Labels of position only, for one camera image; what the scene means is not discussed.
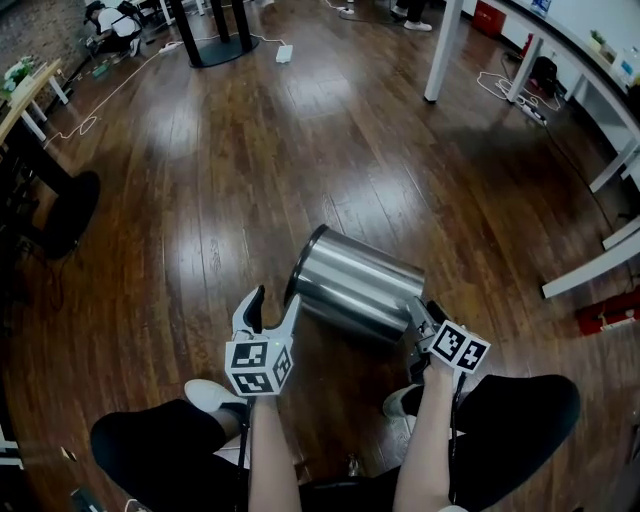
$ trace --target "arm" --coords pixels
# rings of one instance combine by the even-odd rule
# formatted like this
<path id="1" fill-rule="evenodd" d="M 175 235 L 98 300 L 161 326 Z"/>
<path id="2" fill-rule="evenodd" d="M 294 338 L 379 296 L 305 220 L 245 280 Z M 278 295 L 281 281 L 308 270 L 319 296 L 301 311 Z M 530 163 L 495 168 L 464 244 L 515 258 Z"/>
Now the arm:
<path id="1" fill-rule="evenodd" d="M 449 505 L 449 425 L 452 371 L 436 357 L 424 371 L 424 391 L 393 512 L 437 512 Z"/>
<path id="2" fill-rule="evenodd" d="M 258 397 L 251 428 L 249 512 L 301 512 L 298 480 L 275 397 Z"/>

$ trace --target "black pants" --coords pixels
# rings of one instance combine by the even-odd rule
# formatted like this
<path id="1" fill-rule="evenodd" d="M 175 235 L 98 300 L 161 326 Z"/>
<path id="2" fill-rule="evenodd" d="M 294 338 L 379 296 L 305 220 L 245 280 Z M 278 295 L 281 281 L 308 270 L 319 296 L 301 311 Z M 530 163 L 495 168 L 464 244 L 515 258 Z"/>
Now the black pants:
<path id="1" fill-rule="evenodd" d="M 128 51 L 131 48 L 131 41 L 138 37 L 138 35 L 140 35 L 140 32 L 134 32 L 130 36 L 120 37 L 114 32 L 100 43 L 96 53 L 121 53 Z"/>
<path id="2" fill-rule="evenodd" d="M 422 17 L 424 6 L 427 5 L 427 0 L 398 0 L 396 5 L 400 7 L 400 9 L 409 8 L 407 21 L 418 23 Z"/>
<path id="3" fill-rule="evenodd" d="M 421 388 L 403 399 L 417 414 Z M 483 510 L 527 480 L 560 446 L 578 419 L 575 385 L 556 375 L 530 379 L 485 377 L 457 413 L 453 469 L 457 504 Z M 236 489 L 247 500 L 248 471 L 213 455 L 225 443 L 220 424 L 182 400 L 142 412 L 113 413 L 91 431 L 100 467 L 153 512 L 233 510 Z M 304 512 L 391 512 L 399 468 L 350 485 L 300 487 Z"/>

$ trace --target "knee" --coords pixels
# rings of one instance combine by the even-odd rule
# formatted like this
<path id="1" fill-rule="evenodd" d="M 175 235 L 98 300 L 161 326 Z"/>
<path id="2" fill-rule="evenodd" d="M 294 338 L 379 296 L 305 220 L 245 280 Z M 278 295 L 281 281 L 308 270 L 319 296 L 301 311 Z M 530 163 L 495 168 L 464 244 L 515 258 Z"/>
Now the knee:
<path id="1" fill-rule="evenodd" d="M 556 427 L 571 432 L 580 417 L 580 393 L 578 387 L 562 375 L 545 375 L 538 377 L 545 379 L 547 400 Z"/>
<path id="2" fill-rule="evenodd" d="M 127 452 L 121 438 L 122 429 L 119 427 L 118 416 L 119 413 L 103 416 L 93 425 L 90 434 L 93 458 L 107 473 L 120 465 Z"/>

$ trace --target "red box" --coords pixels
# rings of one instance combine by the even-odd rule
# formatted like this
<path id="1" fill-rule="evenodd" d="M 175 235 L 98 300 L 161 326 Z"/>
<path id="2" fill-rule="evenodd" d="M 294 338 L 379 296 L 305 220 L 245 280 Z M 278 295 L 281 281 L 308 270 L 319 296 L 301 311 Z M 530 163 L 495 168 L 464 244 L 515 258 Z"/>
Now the red box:
<path id="1" fill-rule="evenodd" d="M 582 308 L 576 312 L 576 319 L 585 336 L 640 320 L 640 286 L 631 293 Z"/>
<path id="2" fill-rule="evenodd" d="M 497 38 L 502 33 L 506 18 L 507 15 L 505 13 L 478 0 L 471 26 L 489 37 Z"/>

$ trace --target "wall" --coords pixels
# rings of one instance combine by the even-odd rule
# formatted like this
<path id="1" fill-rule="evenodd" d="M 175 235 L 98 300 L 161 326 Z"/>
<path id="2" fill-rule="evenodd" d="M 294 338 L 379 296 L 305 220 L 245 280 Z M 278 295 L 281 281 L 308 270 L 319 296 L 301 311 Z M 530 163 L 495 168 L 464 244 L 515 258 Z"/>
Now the wall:
<path id="1" fill-rule="evenodd" d="M 83 0 L 18 0 L 0 12 L 0 78 L 24 55 L 33 55 L 37 65 L 60 57 L 69 76 L 86 56 L 77 43 L 83 20 Z"/>
<path id="2" fill-rule="evenodd" d="M 476 0 L 465 0 L 463 10 L 474 13 Z M 598 30 L 607 43 L 617 52 L 624 48 L 640 48 L 640 0 L 553 0 L 549 17 L 558 21 L 571 32 L 587 41 L 590 31 Z M 507 18 L 502 35 L 518 45 L 524 46 L 528 31 L 520 24 Z M 558 79 L 565 87 L 571 87 L 578 80 L 578 71 L 562 56 L 555 55 L 553 47 L 545 44 L 542 54 L 554 60 L 558 66 Z M 621 150 L 630 133 L 618 115 L 602 98 L 600 93 L 587 84 L 576 94 L 582 106 L 598 123 L 609 142 Z"/>

